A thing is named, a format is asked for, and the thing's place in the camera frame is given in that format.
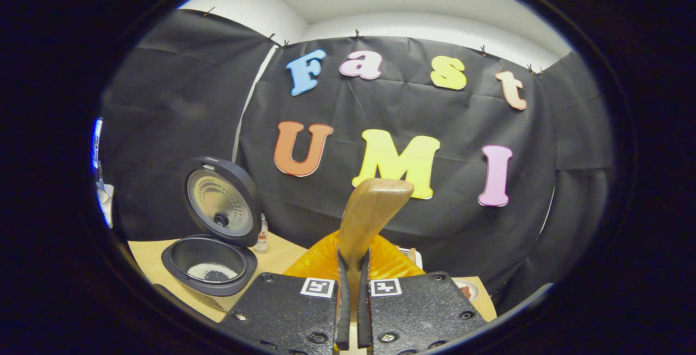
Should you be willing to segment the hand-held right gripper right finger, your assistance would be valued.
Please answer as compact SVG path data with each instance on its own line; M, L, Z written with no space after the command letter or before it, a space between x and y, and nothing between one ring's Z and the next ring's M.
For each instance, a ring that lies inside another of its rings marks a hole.
M368 354L412 354L486 325L448 273L426 273L382 236L362 260L357 345Z

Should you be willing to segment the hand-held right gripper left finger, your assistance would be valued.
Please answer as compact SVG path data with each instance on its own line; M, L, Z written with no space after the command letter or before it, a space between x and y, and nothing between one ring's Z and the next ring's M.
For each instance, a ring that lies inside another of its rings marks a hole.
M258 274L220 323L263 353L339 354L350 348L350 288L337 234L305 249L275 234Z

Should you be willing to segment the white rice grains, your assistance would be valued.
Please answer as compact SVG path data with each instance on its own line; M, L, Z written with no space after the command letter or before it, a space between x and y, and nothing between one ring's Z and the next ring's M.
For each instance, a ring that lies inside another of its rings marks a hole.
M236 279L236 270L224 264L199 263L188 268L187 276L205 283L228 283Z

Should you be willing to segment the wooden spoon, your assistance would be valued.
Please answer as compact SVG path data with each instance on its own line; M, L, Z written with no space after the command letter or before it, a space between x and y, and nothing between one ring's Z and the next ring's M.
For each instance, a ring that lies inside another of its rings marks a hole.
M338 253L351 291L359 290L362 261L370 244L413 192L410 182L382 178L366 179L353 190L338 233Z

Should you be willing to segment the black silver rice cooker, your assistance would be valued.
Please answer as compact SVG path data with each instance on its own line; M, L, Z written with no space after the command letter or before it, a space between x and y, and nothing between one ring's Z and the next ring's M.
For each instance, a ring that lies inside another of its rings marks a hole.
M253 246L261 228L258 189L231 161L201 156L182 166L184 204L201 234L185 236L161 254L164 268L202 303L227 312L253 279L258 258ZM205 283L187 276L199 263L224 264L239 276L228 283Z

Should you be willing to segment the white toaster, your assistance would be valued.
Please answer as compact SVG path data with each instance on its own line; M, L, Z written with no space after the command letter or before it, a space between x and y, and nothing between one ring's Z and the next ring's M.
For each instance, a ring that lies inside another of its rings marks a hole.
M415 248L397 247L401 253L412 261L419 269L423 270L422 256Z

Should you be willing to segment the white round plate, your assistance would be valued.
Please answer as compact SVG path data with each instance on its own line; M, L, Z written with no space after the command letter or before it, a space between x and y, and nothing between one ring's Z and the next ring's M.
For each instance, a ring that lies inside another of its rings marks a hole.
M452 278L452 281L459 288L465 298L469 301L474 301L480 293L478 286L472 281L465 280L463 278Z

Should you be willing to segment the small clear bottle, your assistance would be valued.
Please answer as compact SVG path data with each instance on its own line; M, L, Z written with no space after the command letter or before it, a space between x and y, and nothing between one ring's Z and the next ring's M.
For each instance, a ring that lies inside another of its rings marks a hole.
M269 250L268 236L269 236L269 224L264 213L260 215L261 228L258 234L258 241L254 245L253 250L256 253L266 253Z

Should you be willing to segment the white desk equipment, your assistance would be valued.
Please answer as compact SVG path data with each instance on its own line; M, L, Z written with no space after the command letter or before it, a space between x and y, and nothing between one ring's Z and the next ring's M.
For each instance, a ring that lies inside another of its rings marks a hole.
M96 192L104 220L108 228L113 229L112 207L114 202L114 186L111 184L96 183Z

